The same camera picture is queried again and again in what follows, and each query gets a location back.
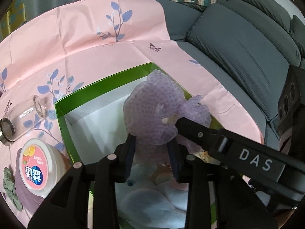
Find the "pink tablecloth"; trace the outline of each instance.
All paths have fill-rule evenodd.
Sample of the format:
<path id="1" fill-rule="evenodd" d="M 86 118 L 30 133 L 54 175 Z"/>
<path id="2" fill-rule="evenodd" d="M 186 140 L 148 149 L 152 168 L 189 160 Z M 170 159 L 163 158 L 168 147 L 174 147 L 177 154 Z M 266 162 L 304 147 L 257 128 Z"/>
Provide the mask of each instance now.
<path id="1" fill-rule="evenodd" d="M 241 104 L 170 40 L 164 12 L 155 0 L 82 0 L 55 8 L 7 37 L 0 44 L 0 55 L 4 93 L 0 116 L 7 106 L 12 108 L 30 95 L 39 95 L 49 104 L 48 117 L 40 128 L 10 147 L 0 145 L 0 169 L 11 166 L 14 174 L 16 153 L 30 138 L 39 137 L 66 154 L 54 102 L 148 62 L 159 65 L 192 95 L 203 95 L 202 102 L 226 129 L 261 142 L 259 128 Z M 27 226 L 31 215 L 18 212 L 6 200 Z"/>

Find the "blue leaf pattern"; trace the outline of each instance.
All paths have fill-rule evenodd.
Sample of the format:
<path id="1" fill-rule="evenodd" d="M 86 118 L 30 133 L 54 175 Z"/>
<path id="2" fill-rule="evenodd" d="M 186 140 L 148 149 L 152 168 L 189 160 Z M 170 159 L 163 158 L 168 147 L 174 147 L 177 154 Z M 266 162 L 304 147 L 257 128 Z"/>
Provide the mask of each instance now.
<path id="1" fill-rule="evenodd" d="M 114 10 L 119 10 L 120 9 L 120 6 L 116 2 L 111 2 L 110 5 Z"/>
<path id="2" fill-rule="evenodd" d="M 40 121 L 39 123 L 37 123 L 34 127 L 35 127 L 36 129 L 39 129 L 40 126 L 41 126 L 41 121 Z"/>
<path id="3" fill-rule="evenodd" d="M 43 135 L 45 134 L 44 131 L 41 131 L 39 134 L 38 134 L 38 138 L 41 139 L 43 137 Z"/>
<path id="4" fill-rule="evenodd" d="M 58 69 L 56 69 L 56 70 L 52 73 L 51 79 L 52 79 L 52 80 L 55 79 L 55 78 L 57 77 L 57 75 L 58 75 Z"/>
<path id="5" fill-rule="evenodd" d="M 63 151 L 63 149 L 65 148 L 65 145 L 63 143 L 58 143 L 54 147 L 59 151 Z"/>
<path id="6" fill-rule="evenodd" d="M 58 69 L 53 71 L 52 74 L 47 74 L 47 76 L 49 78 L 49 80 L 47 81 L 47 85 L 37 87 L 37 90 L 40 94 L 47 94 L 47 93 L 52 94 L 53 104 L 56 103 L 57 100 L 64 98 L 65 96 L 78 90 L 81 86 L 84 85 L 84 82 L 81 82 L 81 83 L 77 84 L 76 86 L 74 86 L 74 83 L 73 83 L 74 77 L 70 76 L 69 78 L 67 78 L 67 87 L 62 88 L 63 87 L 62 82 L 64 81 L 66 76 L 64 75 L 64 76 L 62 76 L 62 78 L 60 80 L 58 80 L 58 79 L 56 79 L 58 74 L 59 74 Z M 52 121 L 57 119 L 56 111 L 54 109 L 49 109 L 46 111 L 46 116 L 47 116 L 47 118 L 44 121 L 45 129 L 40 128 L 42 121 L 40 121 L 40 117 L 38 116 L 38 114 L 35 114 L 34 123 L 33 123 L 33 121 L 29 120 L 29 121 L 24 122 L 23 125 L 27 128 L 30 128 L 30 127 L 33 127 L 33 124 L 34 124 L 34 127 L 32 128 L 32 130 L 40 131 L 38 134 L 38 138 L 42 138 L 43 136 L 51 137 L 52 139 L 54 139 L 58 142 L 55 145 L 55 147 L 59 151 L 63 151 L 65 149 L 65 145 L 63 143 L 61 143 L 60 140 L 56 139 L 52 135 L 52 132 L 51 132 L 51 130 L 53 129 L 53 126 L 55 125 Z"/>
<path id="7" fill-rule="evenodd" d="M 35 119 L 34 119 L 34 125 L 37 124 L 37 122 L 39 121 L 40 117 L 38 116 L 38 114 L 35 114 Z"/>
<path id="8" fill-rule="evenodd" d="M 126 11 L 124 14 L 122 14 L 123 22 L 127 22 L 132 17 L 132 10 Z"/>
<path id="9" fill-rule="evenodd" d="M 81 83 L 79 83 L 78 85 L 76 85 L 76 86 L 74 87 L 74 90 L 78 90 L 81 86 L 83 86 L 84 83 L 85 83 L 85 82 L 81 82 Z"/>
<path id="10" fill-rule="evenodd" d="M 196 60 L 190 60 L 190 62 L 194 63 L 194 64 L 199 64 Z"/>
<path id="11" fill-rule="evenodd" d="M 43 85 L 43 86 L 38 86 L 37 90 L 40 94 L 46 94 L 50 91 L 50 88 L 47 85 Z"/>
<path id="12" fill-rule="evenodd" d="M 50 109 L 47 111 L 47 116 L 51 121 L 56 120 L 57 115 L 56 115 L 56 111 L 54 109 Z"/>
<path id="13" fill-rule="evenodd" d="M 68 83 L 72 83 L 73 81 L 74 81 L 74 77 L 73 76 L 68 78 Z"/>
<path id="14" fill-rule="evenodd" d="M 44 126 L 45 126 L 45 129 L 47 129 L 47 130 L 48 130 L 49 122 L 48 122 L 48 120 L 47 120 L 47 119 L 45 119 L 45 124 L 44 124 Z"/>
<path id="15" fill-rule="evenodd" d="M 121 33 L 121 34 L 119 34 L 118 36 L 117 36 L 117 40 L 121 40 L 121 39 L 123 39 L 125 37 L 125 34 L 124 33 Z"/>
<path id="16" fill-rule="evenodd" d="M 24 127 L 26 127 L 26 128 L 30 128 L 30 127 L 33 126 L 33 121 L 31 121 L 31 120 L 25 121 L 25 122 L 23 123 L 23 125 L 24 125 Z"/>
<path id="17" fill-rule="evenodd" d="M 5 68 L 1 74 L 2 80 L 5 80 L 7 78 L 7 68 Z"/>
<path id="18" fill-rule="evenodd" d="M 48 124 L 48 130 L 51 130 L 53 128 L 53 122 L 49 122 Z"/>
<path id="19" fill-rule="evenodd" d="M 110 15 L 106 15 L 106 18 L 110 20 L 110 22 L 108 22 L 108 24 L 113 26 L 114 29 L 114 34 L 111 34 L 110 32 L 108 33 L 103 33 L 100 32 L 100 28 L 97 29 L 97 35 L 100 35 L 100 38 L 102 38 L 103 40 L 109 38 L 109 37 L 113 37 L 115 38 L 116 42 L 119 42 L 121 39 L 123 39 L 125 37 L 124 33 L 120 33 L 121 32 L 121 28 L 122 25 L 129 21 L 130 18 L 132 17 L 132 10 L 128 10 L 125 13 L 122 13 L 121 8 L 119 6 L 119 4 L 117 4 L 116 2 L 111 2 L 110 3 L 111 7 L 114 9 L 114 11 L 112 12 L 111 16 Z M 118 19 L 115 19 L 115 16 L 118 14 L 119 16 L 119 21 L 120 24 L 115 25 L 114 21 L 118 21 Z"/>

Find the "sofa cushion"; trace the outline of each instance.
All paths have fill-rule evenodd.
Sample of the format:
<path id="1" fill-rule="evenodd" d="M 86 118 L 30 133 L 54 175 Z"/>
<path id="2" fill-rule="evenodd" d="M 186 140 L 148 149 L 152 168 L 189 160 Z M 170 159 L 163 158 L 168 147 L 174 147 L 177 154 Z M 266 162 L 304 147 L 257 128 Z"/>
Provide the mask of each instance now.
<path id="1" fill-rule="evenodd" d="M 274 131 L 268 124 L 266 125 L 265 145 L 277 151 L 279 150 L 278 136 L 274 133 Z"/>
<path id="2" fill-rule="evenodd" d="M 305 59 L 302 59 L 302 60 L 301 60 L 300 67 L 301 67 L 302 69 L 305 69 Z"/>
<path id="3" fill-rule="evenodd" d="M 292 17 L 289 35 L 298 46 L 302 58 L 305 59 L 305 25 L 296 15 Z"/>
<path id="4" fill-rule="evenodd" d="M 172 40 L 184 40 L 191 26 L 202 15 L 183 4 L 168 0 L 156 1 L 163 7 L 167 30 Z"/>
<path id="5" fill-rule="evenodd" d="M 299 67 L 301 54 L 297 45 L 291 36 L 269 16 L 242 0 L 218 0 L 217 3 L 245 18 L 272 42 L 289 64 Z"/>
<path id="6" fill-rule="evenodd" d="M 289 63 L 251 23 L 211 4 L 187 35 L 244 89 L 270 121 L 277 111 Z"/>
<path id="7" fill-rule="evenodd" d="M 266 130 L 266 119 L 262 111 L 242 90 L 242 88 L 213 60 L 188 42 L 177 42 L 178 46 L 209 71 L 246 109 L 254 119 L 263 135 Z"/>
<path id="8" fill-rule="evenodd" d="M 286 32 L 290 28 L 290 15 L 280 4 L 274 0 L 243 0 L 264 12 L 277 22 Z"/>
<path id="9" fill-rule="evenodd" d="M 272 118 L 269 122 L 269 126 L 271 127 L 271 129 L 273 130 L 273 132 L 275 133 L 275 135 L 277 136 L 278 140 L 280 139 L 279 136 L 279 115 L 277 114 L 274 118 Z"/>

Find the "glass bottle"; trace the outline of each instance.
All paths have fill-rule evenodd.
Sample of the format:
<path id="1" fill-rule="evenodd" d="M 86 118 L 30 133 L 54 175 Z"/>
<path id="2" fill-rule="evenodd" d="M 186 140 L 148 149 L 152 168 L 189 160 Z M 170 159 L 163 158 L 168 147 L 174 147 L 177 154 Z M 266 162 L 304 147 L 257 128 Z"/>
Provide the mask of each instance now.
<path id="1" fill-rule="evenodd" d="M 9 146 L 32 130 L 45 115 L 45 105 L 37 95 L 18 103 L 0 120 L 0 141 Z"/>

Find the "container lid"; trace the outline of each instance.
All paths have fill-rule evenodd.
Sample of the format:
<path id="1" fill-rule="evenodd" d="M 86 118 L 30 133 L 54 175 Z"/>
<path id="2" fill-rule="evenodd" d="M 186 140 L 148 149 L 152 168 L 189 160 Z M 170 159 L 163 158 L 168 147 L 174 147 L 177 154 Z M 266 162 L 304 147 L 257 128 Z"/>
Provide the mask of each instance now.
<path id="1" fill-rule="evenodd" d="M 39 139 L 30 139 L 23 146 L 19 169 L 21 178 L 30 192 L 46 197 L 57 180 L 56 161 L 49 145 Z"/>

